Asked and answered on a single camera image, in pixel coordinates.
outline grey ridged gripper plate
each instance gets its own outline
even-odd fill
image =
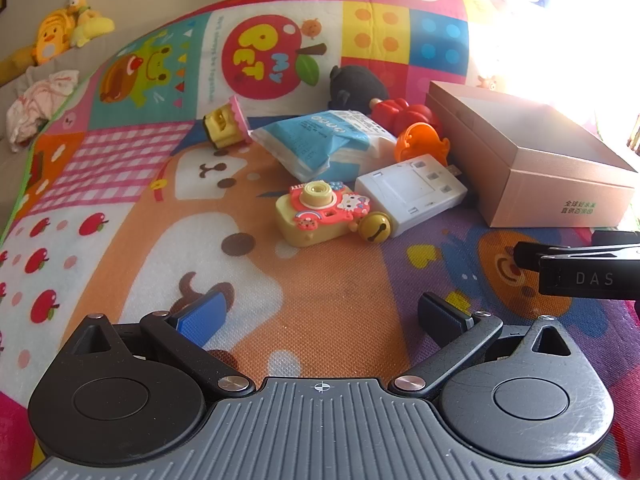
[[[100,468],[49,458],[29,478],[599,480],[616,476],[593,456],[544,467],[489,459],[453,438],[430,404],[393,396],[375,379],[269,378],[251,396],[217,403],[193,438],[154,460]]]

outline black plush toy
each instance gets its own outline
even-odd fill
[[[371,113],[369,102],[373,98],[389,99],[389,92],[375,74],[359,65],[334,66],[329,74],[329,110],[357,110]]]

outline pink checkered pattern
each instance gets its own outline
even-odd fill
[[[190,121],[88,132],[30,214],[75,205],[136,202],[192,126]]]

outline play mat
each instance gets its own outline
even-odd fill
[[[274,216],[293,177],[257,144],[205,138],[203,115],[231,94],[254,128],[325,109],[334,65],[368,66],[415,103],[430,80],[505,90],[508,18],[490,0],[227,0],[107,60],[31,148],[0,248],[0,479],[41,459],[26,407],[86,314],[136,322],[212,288],[229,311],[205,348],[258,384],[388,381],[436,351],[416,316],[428,290],[511,324],[559,316],[615,403],[601,457],[638,478],[632,304],[542,297],[512,259],[519,240],[580,246],[589,230],[489,229],[456,208],[381,245],[353,235],[299,250]]]

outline cardboard box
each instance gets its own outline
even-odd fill
[[[490,227],[614,227],[622,220],[638,172],[553,107],[433,81],[426,105]]]

